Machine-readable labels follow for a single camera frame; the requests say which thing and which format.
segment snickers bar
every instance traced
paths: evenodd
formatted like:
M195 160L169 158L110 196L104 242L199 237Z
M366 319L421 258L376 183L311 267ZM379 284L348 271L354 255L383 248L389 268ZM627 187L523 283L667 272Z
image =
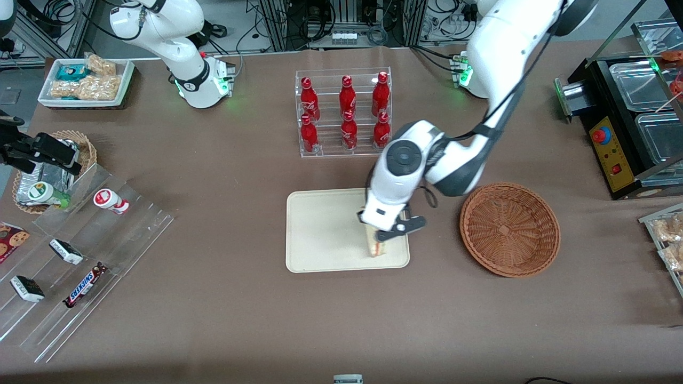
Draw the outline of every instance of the snickers bar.
M100 279L100 276L107 272L107 267L105 267L101 262L97 262L97 265L81 280L81 283L74 289L69 297L64 300L66 307L73 308L74 305L81 300L83 296L92 288L95 283Z

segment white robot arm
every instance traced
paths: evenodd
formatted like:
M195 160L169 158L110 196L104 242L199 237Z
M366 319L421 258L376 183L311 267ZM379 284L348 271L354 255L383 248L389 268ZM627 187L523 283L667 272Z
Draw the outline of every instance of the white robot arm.
M117 36L166 63L180 95L191 106L211 107L228 95L226 64L202 57L185 37L204 26L204 13L196 0L135 0L113 8L109 22Z
M461 196L475 187L522 94L529 55L548 30L562 35L577 28L590 16L596 2L482 1L489 11L467 51L474 76L490 100L487 118L466 135L473 138L468 147L425 120L407 124L394 135L374 168L365 210L359 213L363 223L379 229L378 241L425 225L423 217L399 217L423 178L446 196Z

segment white tray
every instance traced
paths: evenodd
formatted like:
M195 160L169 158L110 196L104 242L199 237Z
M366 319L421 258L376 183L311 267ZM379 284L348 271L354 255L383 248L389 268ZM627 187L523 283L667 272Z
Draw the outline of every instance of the white tray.
M114 100L63 100L61 98L53 98L50 96L52 82L57 77L59 67L85 63L85 59L56 59L55 62L52 63L50 72L47 74L47 79L43 83L43 88L40 90L38 102L43 104L45 107L58 108L103 108L121 105L121 103L124 101L124 96L126 95L128 85L130 84L130 79L133 77L135 65L132 61L127 59L108 60L116 64L116 74L121 76L121 85L119 86L119 91L117 92Z
M356 213L365 190L294 192L287 198L287 269L294 273L403 268L410 261L408 237L387 241L375 258Z

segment acrylic bottle rack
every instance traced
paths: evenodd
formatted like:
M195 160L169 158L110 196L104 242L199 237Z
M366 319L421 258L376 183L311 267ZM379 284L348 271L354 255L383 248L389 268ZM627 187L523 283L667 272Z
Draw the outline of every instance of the acrylic bottle rack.
M294 93L296 103L296 120L299 138L299 151L301 157L308 156L350 156L353 154L379 154L372 146L372 134L377 117L372 115L372 91L377 84L379 72L389 74L387 84L391 93L387 113L391 124L393 88L391 87L391 67L386 68L357 68L357 69L333 69L333 70L298 70L294 80ZM339 92L342 90L342 77L351 76L353 89L356 91L356 124L358 125L358 145L353 150L347 150L342 146L342 117L339 110ZM304 150L301 139L301 79L309 77L313 89L318 94L320 106L320 120L314 122L318 129L318 141L320 150L317 153L308 153Z

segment red emergency stop button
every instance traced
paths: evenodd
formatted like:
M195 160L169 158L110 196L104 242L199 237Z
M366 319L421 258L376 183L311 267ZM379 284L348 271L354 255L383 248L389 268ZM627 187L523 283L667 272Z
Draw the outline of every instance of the red emergency stop button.
M611 138L612 132L606 126L603 126L600 129L596 130L595 132L593 132L593 135L591 136L593 142L598 143L602 146L609 143L609 140Z

